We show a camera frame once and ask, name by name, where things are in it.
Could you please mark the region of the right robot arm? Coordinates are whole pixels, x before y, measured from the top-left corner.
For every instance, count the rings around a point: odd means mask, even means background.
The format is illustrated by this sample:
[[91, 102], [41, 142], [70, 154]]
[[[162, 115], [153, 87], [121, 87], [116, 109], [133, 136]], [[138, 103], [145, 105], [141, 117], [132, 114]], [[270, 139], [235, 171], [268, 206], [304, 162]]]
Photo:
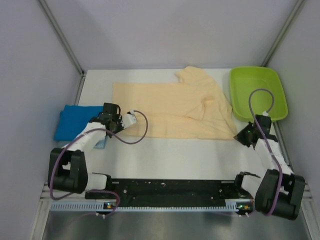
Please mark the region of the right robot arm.
[[271, 118], [266, 113], [257, 114], [254, 122], [249, 122], [234, 137], [242, 145], [253, 148], [262, 168], [256, 173], [242, 171], [237, 174], [233, 192], [239, 198], [250, 195], [257, 212], [295, 220], [306, 181], [287, 166], [277, 137], [270, 133], [271, 125]]

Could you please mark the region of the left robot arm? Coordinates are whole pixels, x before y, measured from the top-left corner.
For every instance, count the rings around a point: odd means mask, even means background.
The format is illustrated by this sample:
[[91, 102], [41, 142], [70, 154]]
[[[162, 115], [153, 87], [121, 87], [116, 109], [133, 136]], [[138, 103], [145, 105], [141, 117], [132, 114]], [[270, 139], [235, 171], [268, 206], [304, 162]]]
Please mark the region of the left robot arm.
[[114, 103], [104, 103], [102, 112], [92, 117], [77, 137], [62, 148], [54, 148], [49, 157], [48, 187], [53, 200], [53, 190], [71, 194], [81, 194], [85, 191], [96, 190], [102, 198], [109, 198], [114, 191], [108, 183], [106, 174], [90, 173], [86, 154], [106, 136], [115, 134], [123, 129], [121, 125], [121, 108]]

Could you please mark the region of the beige t shirt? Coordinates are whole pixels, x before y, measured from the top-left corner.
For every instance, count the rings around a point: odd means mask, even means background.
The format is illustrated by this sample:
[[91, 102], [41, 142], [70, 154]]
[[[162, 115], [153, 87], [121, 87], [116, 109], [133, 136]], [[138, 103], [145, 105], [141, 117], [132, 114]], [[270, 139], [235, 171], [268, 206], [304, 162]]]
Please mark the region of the beige t shirt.
[[115, 82], [112, 102], [144, 113], [150, 138], [232, 140], [232, 106], [214, 78], [193, 66], [175, 76], [175, 83]]

